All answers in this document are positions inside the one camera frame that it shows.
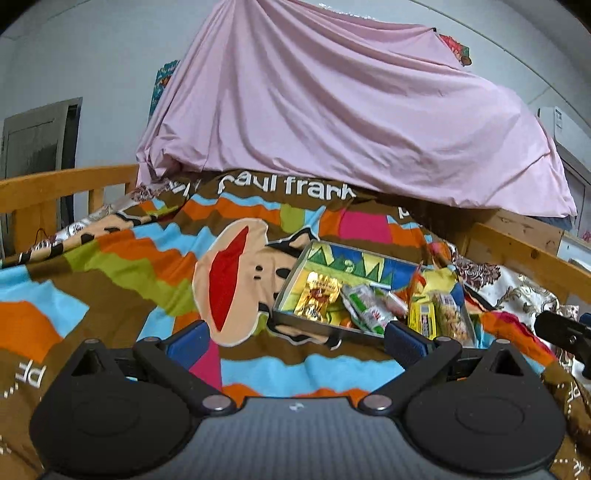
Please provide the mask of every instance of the striped blanket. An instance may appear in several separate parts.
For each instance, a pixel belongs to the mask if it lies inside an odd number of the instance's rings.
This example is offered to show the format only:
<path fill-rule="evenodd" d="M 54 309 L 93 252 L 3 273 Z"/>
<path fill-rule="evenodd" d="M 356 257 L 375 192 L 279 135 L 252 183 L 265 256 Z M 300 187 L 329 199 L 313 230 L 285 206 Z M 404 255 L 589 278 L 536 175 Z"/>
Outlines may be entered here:
<path fill-rule="evenodd" d="M 407 211 L 335 181 L 251 171 L 225 172 L 198 186 L 179 181 L 186 188 L 113 212 L 75 240 L 2 265 L 3 477 L 29 480 L 42 471 L 28 422 L 86 338 L 124 348 L 203 319 L 210 346 L 191 371 L 238 404 L 255 395 L 348 395 L 357 402 L 402 372 L 375 348 L 324 345 L 327 339 L 267 320 L 299 253 L 314 238 L 425 265 L 433 264 L 429 244 L 449 254 Z M 363 262 L 356 268 L 374 270 Z M 402 274 L 410 277 L 409 271 L 389 278 L 401 281 Z M 538 370 L 553 361 L 511 319 L 480 318 L 482 346 L 503 336 Z"/>

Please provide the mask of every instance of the blue gripper pad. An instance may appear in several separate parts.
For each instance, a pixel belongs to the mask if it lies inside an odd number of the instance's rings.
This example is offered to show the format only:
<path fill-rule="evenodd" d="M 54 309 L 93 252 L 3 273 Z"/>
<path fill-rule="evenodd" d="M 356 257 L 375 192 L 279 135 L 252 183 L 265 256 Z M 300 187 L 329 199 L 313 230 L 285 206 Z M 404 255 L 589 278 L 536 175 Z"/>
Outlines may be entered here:
<path fill-rule="evenodd" d="M 393 320 L 386 325 L 384 347 L 388 355 L 407 369 L 432 352 L 434 345 L 402 322 Z"/>
<path fill-rule="evenodd" d="M 160 342 L 160 348 L 167 357 L 188 370 L 209 348 L 209 327 L 202 320 L 193 322 Z"/>

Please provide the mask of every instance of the pink fabric canopy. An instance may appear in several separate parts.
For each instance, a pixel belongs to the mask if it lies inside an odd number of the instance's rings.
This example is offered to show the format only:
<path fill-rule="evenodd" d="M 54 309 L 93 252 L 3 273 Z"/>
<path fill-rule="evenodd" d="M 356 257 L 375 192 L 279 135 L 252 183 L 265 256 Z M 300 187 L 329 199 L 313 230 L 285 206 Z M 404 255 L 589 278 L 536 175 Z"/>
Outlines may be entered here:
<path fill-rule="evenodd" d="M 296 0 L 223 0 L 138 147 L 139 182 L 244 168 L 460 207 L 576 215 L 556 147 L 432 28 Z"/>

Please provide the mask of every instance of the wooden railing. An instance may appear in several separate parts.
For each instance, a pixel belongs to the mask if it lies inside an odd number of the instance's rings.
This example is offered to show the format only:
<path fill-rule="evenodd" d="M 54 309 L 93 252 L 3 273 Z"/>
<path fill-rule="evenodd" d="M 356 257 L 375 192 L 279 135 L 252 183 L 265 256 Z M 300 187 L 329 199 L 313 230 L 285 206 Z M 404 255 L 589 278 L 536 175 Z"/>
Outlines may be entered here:
<path fill-rule="evenodd" d="M 105 187 L 125 185 L 125 193 L 135 187 L 138 166 L 73 168 L 14 177 L 0 181 L 0 213 L 12 214 L 12 244 L 17 252 L 35 243 L 37 232 L 57 231 L 57 199 L 88 192 L 88 211 L 103 205 Z"/>

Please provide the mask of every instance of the round bolt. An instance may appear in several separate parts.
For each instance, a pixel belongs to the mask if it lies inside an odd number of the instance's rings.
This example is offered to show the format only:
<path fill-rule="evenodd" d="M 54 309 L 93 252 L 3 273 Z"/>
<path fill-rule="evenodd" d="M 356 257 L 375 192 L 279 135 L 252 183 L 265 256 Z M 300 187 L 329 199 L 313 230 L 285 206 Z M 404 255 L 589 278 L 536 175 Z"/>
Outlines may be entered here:
<path fill-rule="evenodd" d="M 212 411 L 226 410 L 231 405 L 232 400 L 225 395 L 209 395 L 203 400 L 203 406 Z"/>
<path fill-rule="evenodd" d="M 385 395 L 369 395 L 363 399 L 363 404 L 370 410 L 382 411 L 392 405 L 392 400 Z"/>

